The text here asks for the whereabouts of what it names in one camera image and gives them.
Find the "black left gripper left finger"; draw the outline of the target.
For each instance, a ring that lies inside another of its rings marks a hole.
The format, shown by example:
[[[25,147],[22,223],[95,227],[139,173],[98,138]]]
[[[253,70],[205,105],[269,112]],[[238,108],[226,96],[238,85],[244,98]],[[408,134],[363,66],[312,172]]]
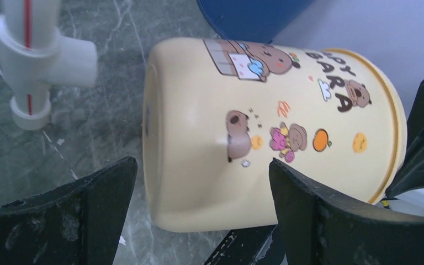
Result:
[[[0,206],[0,264],[112,264],[137,169],[136,159],[124,157]]]

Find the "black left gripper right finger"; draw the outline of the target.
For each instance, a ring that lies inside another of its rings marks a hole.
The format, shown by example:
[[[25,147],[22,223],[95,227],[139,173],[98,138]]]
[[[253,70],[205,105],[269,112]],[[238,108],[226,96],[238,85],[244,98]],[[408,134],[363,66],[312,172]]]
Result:
[[[424,264],[424,216],[354,199],[278,159],[269,182],[289,264]]]

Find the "cream yellow bucket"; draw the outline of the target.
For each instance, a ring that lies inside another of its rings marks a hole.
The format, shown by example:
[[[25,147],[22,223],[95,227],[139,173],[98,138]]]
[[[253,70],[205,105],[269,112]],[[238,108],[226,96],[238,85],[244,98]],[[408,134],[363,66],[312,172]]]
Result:
[[[197,38],[150,51],[144,182],[151,221],[164,230],[276,224],[273,160],[376,204],[406,147],[396,89],[353,51]]]

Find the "blue and cream bucket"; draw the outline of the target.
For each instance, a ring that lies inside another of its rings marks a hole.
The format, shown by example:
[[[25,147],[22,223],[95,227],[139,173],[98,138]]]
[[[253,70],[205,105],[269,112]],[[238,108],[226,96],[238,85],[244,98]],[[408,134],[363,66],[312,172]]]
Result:
[[[271,43],[312,0],[197,0],[204,19],[223,39]]]

